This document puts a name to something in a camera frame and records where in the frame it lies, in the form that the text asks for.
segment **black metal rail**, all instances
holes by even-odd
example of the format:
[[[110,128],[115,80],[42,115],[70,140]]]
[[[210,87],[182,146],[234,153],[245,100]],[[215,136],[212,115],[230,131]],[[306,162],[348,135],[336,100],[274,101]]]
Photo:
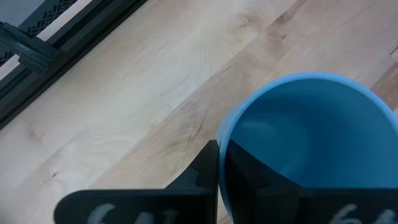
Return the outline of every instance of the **black metal rail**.
[[[43,50],[38,49],[38,45],[42,46],[42,43],[34,38],[27,40],[29,36],[22,36],[22,31],[19,32],[19,38],[14,39],[3,32],[3,38],[0,37],[3,43],[22,57],[19,60],[21,64],[0,80],[0,129],[145,2],[146,0],[93,0],[45,42],[47,52],[49,49],[58,52],[54,58],[50,57],[49,62],[38,62],[38,52]],[[4,26],[10,26],[1,25],[3,30],[7,29]],[[28,51],[18,49],[19,45],[15,41],[28,46]]]
[[[77,0],[45,0],[35,11],[28,16],[21,24],[13,24],[18,29],[33,38],[50,25],[58,16],[64,13]],[[8,61],[14,52],[11,48],[1,46],[0,66]]]

